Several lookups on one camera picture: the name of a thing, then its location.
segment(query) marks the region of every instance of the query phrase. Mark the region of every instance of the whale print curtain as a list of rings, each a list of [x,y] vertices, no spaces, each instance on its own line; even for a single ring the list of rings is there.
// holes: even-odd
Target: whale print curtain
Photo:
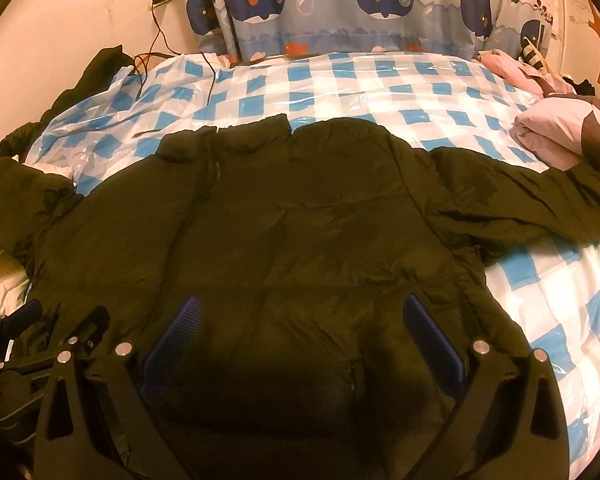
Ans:
[[[287,54],[423,51],[513,57],[548,49],[557,0],[184,0],[203,52],[230,62]]]

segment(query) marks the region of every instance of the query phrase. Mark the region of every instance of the bubble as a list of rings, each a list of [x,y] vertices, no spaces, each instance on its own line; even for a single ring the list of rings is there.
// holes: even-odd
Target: bubble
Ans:
[[[432,5],[428,5],[424,8],[424,21],[427,25],[433,25],[435,23],[434,10]]]
[[[229,26],[229,13],[226,11],[226,7],[220,9],[217,13],[218,22],[220,25]]]
[[[296,2],[296,7],[298,8],[298,12],[300,12],[300,14],[308,16],[314,12],[314,0],[298,0]]]

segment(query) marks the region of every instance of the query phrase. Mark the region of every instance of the blue mesh pad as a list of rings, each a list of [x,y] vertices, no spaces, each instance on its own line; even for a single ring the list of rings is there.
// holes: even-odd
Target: blue mesh pad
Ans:
[[[413,294],[404,300],[402,320],[443,393],[456,399],[461,397],[465,390],[464,363]]]
[[[201,322],[202,306],[197,298],[189,298],[144,360],[143,399],[164,393]]]

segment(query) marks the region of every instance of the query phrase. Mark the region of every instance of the white wall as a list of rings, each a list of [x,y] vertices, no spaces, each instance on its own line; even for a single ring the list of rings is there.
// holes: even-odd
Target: white wall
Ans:
[[[564,57],[564,15],[565,0],[556,0],[554,26],[551,31],[551,42],[546,60],[559,71]]]
[[[72,88],[101,48],[147,52],[156,28],[151,0],[12,0],[0,17],[0,140],[37,121]],[[196,52],[183,0],[155,9],[169,45]],[[154,50],[166,52],[160,38]]]
[[[588,0],[565,0],[564,55],[560,72],[576,83],[588,79],[600,98],[600,38],[589,27],[594,20]]]

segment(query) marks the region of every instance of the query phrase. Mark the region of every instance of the pillow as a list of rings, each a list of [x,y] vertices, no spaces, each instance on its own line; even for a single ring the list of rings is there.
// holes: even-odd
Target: pillow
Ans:
[[[575,88],[561,77],[556,77],[548,72],[538,72],[532,66],[525,64],[520,64],[520,70],[541,86],[545,97],[548,97],[549,94],[576,95]]]
[[[514,124],[584,156],[600,170],[600,110],[587,100],[550,96],[518,115]]]
[[[567,171],[584,161],[584,158],[573,153],[561,144],[535,133],[522,124],[514,124],[509,135],[522,148],[533,153],[551,168]]]

